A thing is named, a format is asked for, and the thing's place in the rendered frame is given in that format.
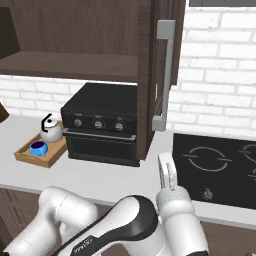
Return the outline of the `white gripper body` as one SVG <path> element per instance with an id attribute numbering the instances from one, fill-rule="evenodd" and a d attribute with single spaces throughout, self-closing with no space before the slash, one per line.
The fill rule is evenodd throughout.
<path id="1" fill-rule="evenodd" d="M 177 182 L 177 170 L 170 152 L 161 153 L 158 155 L 158 166 L 160 175 L 161 188 L 175 190 Z"/>

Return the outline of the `dark wood cabinet door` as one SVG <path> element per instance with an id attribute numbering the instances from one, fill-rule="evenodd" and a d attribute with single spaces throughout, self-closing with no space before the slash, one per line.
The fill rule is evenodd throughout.
<path id="1" fill-rule="evenodd" d="M 4 106 L 0 103 L 0 123 L 5 121 L 9 117 L 9 113 L 4 108 Z"/>
<path id="2" fill-rule="evenodd" d="M 152 121 L 163 114 L 167 40 L 157 38 L 157 22 L 174 20 L 169 86 L 177 84 L 186 0 L 138 0 L 137 158 L 145 160 L 154 137 Z"/>

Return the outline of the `blue mug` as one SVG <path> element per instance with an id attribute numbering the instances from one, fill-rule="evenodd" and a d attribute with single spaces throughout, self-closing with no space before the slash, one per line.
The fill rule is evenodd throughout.
<path id="1" fill-rule="evenodd" d="M 30 153 L 35 156 L 45 156 L 48 145 L 43 141 L 35 141 L 30 145 Z"/>

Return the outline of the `wooden tray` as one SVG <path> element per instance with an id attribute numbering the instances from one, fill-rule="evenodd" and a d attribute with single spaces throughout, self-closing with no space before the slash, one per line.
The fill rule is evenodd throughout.
<path id="1" fill-rule="evenodd" d="M 30 145 L 33 142 L 41 139 L 40 134 L 37 134 L 30 139 L 26 144 L 19 148 L 15 153 L 15 159 L 21 162 L 30 163 L 33 165 L 50 168 L 55 162 L 66 152 L 67 144 L 66 139 L 62 138 L 58 142 L 49 143 L 48 151 L 45 156 L 35 156 L 30 154 Z"/>

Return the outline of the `black hob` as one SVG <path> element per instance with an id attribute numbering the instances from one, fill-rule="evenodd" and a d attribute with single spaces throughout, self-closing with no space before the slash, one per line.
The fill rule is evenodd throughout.
<path id="1" fill-rule="evenodd" d="M 175 133 L 173 159 L 193 200 L 256 210 L 256 141 Z"/>

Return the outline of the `black toaster oven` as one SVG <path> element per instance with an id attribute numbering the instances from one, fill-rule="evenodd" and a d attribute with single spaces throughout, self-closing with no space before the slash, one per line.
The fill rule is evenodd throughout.
<path id="1" fill-rule="evenodd" d="M 139 167 L 137 87 L 86 83 L 62 108 L 71 159 Z"/>

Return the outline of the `grey range hood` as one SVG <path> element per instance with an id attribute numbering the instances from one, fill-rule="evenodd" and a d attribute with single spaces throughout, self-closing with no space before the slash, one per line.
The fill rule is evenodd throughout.
<path id="1" fill-rule="evenodd" d="M 189 7 L 256 7 L 256 0 L 189 0 Z"/>

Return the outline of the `dark wood wall cabinet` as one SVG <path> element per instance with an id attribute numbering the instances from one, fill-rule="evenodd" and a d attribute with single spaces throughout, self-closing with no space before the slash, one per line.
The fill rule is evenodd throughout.
<path id="1" fill-rule="evenodd" d="M 0 74 L 135 82 L 138 0 L 0 0 Z"/>

